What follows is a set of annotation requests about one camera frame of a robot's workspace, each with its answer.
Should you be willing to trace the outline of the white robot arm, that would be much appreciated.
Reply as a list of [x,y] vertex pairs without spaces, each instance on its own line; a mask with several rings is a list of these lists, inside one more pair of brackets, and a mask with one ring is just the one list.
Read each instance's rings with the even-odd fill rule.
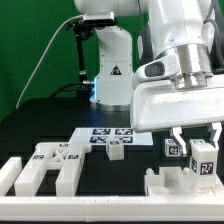
[[[186,154],[184,128],[208,125],[217,141],[224,122],[224,74],[212,71],[210,53],[219,42],[216,0],[74,0],[85,25],[96,30],[100,72],[94,79],[93,106],[128,109],[139,133],[168,130]],[[131,37],[115,22],[119,16],[149,16],[149,53],[137,70],[131,60]]]

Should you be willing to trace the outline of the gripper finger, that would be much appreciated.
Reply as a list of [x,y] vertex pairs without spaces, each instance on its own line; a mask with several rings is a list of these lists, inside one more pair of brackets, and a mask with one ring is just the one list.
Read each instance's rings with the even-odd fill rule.
[[210,143],[219,149],[219,138],[222,132],[222,124],[220,122],[211,123],[208,125],[208,131],[210,132]]
[[172,127],[169,130],[169,133],[170,133],[170,137],[174,140],[174,142],[179,147],[180,155],[181,156],[186,156],[187,155],[187,148],[186,148],[186,143],[181,136],[182,128],[181,127]]

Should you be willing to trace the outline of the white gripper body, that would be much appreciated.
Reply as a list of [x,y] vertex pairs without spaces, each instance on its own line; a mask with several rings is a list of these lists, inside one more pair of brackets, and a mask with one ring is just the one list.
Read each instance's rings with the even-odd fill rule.
[[132,129],[155,132],[224,122],[224,75],[208,78],[207,84],[182,90],[171,80],[140,84],[130,104]]

